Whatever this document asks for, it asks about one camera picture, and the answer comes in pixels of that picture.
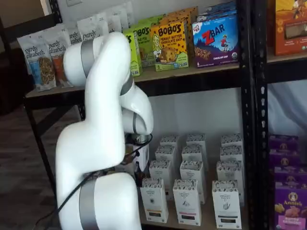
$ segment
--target cookie image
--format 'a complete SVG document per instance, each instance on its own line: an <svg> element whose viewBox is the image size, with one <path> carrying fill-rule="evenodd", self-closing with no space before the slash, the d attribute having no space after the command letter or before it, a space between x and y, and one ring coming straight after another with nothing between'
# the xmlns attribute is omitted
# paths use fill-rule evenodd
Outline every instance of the cookie image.
<svg viewBox="0 0 307 230"><path fill-rule="evenodd" d="M166 62L176 61L176 50L172 47L163 48L161 54Z"/></svg>
<svg viewBox="0 0 307 230"><path fill-rule="evenodd" d="M49 81L53 81L55 79L52 62L47 57L40 57L38 59L38 62L39 62L39 69L41 73L42 82L44 84L49 84Z"/></svg>

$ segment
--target green bobo's box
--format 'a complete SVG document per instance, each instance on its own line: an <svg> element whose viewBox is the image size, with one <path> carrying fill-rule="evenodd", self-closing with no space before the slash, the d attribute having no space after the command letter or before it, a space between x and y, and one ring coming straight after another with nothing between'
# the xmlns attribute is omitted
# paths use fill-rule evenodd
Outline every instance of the green bobo's box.
<svg viewBox="0 0 307 230"><path fill-rule="evenodd" d="M131 29L137 34L142 67L154 66L154 53L152 51L150 40L151 24L150 21L147 21L131 27Z"/></svg>
<svg viewBox="0 0 307 230"><path fill-rule="evenodd" d="M123 34L127 37L131 49L131 74L132 76L140 76L142 73L142 62L137 40L137 33L131 29L128 29L124 31Z"/></svg>

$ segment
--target cartoon child illustration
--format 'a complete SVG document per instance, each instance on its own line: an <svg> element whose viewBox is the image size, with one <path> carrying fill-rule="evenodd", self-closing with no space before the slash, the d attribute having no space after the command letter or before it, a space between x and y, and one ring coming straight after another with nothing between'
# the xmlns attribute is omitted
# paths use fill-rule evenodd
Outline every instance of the cartoon child illustration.
<svg viewBox="0 0 307 230"><path fill-rule="evenodd" d="M304 12L303 12L303 7L305 6L305 1L306 0L294 0L294 4L292 9L295 10L294 15L293 15L293 19L296 19L300 16L304 16Z"/></svg>
<svg viewBox="0 0 307 230"><path fill-rule="evenodd" d="M230 42L226 41L226 38L227 38L227 35L224 35L223 39L220 41L221 42L221 47L224 47L223 51L227 51L227 48L228 48L227 43L230 43Z"/></svg>
<svg viewBox="0 0 307 230"><path fill-rule="evenodd" d="M155 59L157 62L160 61L159 55L161 55L161 46L159 36L157 34L153 35L153 54L155 55Z"/></svg>

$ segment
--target orange box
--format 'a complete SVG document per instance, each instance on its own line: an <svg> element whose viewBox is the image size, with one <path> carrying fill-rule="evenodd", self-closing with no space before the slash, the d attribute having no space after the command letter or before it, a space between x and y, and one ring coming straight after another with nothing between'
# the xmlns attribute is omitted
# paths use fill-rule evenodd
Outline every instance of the orange box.
<svg viewBox="0 0 307 230"><path fill-rule="evenodd" d="M275 54L307 51L307 8L304 0L276 0Z"/></svg>

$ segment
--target black cable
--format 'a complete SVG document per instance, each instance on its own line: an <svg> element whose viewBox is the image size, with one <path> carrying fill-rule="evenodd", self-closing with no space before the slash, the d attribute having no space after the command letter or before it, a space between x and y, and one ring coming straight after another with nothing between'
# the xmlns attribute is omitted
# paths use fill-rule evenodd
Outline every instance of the black cable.
<svg viewBox="0 0 307 230"><path fill-rule="evenodd" d="M139 147L138 147L137 149L135 149L135 150L132 151L131 153L125 155L125 157L130 156L130 155L136 153L135 156L133 156L133 159L136 158L137 156L140 155L139 150L140 150L141 148L143 148L144 146L148 145L148 144L152 141L152 139L153 139L153 135L150 134L150 139L149 139L147 142L142 143L142 144L139 144ZM62 210L62 208L66 205L66 203L69 201L69 199L75 194L75 192L76 192L80 187L82 187L82 186L88 181L88 179L89 179L90 177L92 177L95 173L96 173L96 172L91 172L89 175L87 175L87 176L86 176L86 177L85 177L85 178L84 178L84 179L83 179L83 180L72 190L72 192L66 197L66 199L63 201L63 203L61 204L61 206L60 206L59 208L55 208L54 210L52 210L52 211L51 211L50 213L48 213L47 215L45 215L44 217L40 218L40 219L36 222L36 224L34 225L34 227L33 227L32 230L35 229L35 227L37 226L37 224L38 224L41 220L43 220L43 219L45 219L45 218L47 218L47 217L49 217L50 215L53 214L52 217L51 217L51 219L50 219L50 221L48 222L48 224L47 224L46 227L44 228L44 230L48 230L48 228L50 228L50 225L52 224L53 218L54 218L56 215L59 214L59 212L60 212L60 211Z"/></svg>

